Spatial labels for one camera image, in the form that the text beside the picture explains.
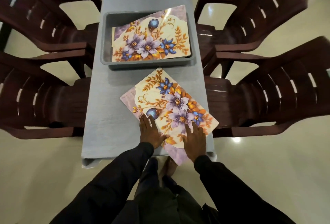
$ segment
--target floral placemat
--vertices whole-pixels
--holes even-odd
[[[113,62],[190,56],[185,5],[165,9],[112,30]]]
[[[192,129],[192,122],[195,122],[208,135],[219,124],[162,68],[156,69],[120,99],[135,117],[146,114],[155,119],[159,131],[170,136],[163,143],[165,150],[179,165],[186,160],[182,139],[186,136],[184,125]]]

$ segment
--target table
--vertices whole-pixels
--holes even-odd
[[[120,101],[120,96],[155,69],[112,71],[101,64],[101,29],[104,14],[124,11],[160,11],[184,4],[190,18],[191,39],[196,60],[184,67],[164,68],[186,91],[208,110],[202,63],[191,0],[103,0],[97,35],[92,78],[89,90],[85,133],[81,156],[83,165],[92,159],[111,159],[132,149],[140,142],[138,120]],[[207,137],[206,150],[216,157],[212,134]],[[154,155],[167,155],[161,147]]]

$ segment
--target person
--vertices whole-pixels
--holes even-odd
[[[167,136],[158,132],[152,117],[140,117],[140,143],[123,152],[88,183],[51,221],[56,223],[294,223],[268,204],[224,164],[206,156],[202,128],[186,125],[184,149],[217,210],[201,207],[171,178],[176,164],[168,159],[159,186],[158,163],[151,158]],[[134,200],[126,201],[140,178]]]

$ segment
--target chair backrest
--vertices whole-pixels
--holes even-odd
[[[54,0],[0,0],[0,21],[36,45],[61,43],[66,33],[76,29]]]
[[[315,38],[266,59],[238,85],[256,122],[288,122],[330,114],[330,42]]]
[[[48,127],[52,103],[67,84],[36,62],[0,52],[0,125]]]
[[[306,8],[307,0],[238,0],[224,30],[228,30],[237,43],[263,40]]]

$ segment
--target hand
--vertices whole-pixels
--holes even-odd
[[[191,133],[189,126],[186,124],[187,136],[183,136],[184,150],[189,159],[195,162],[196,158],[206,154],[206,136],[203,128],[197,127],[195,122],[192,122],[194,132]]]
[[[140,142],[141,143],[151,143],[154,149],[158,148],[165,139],[169,138],[168,135],[163,135],[158,132],[155,120],[152,116],[146,117],[145,114],[139,117],[140,119]]]

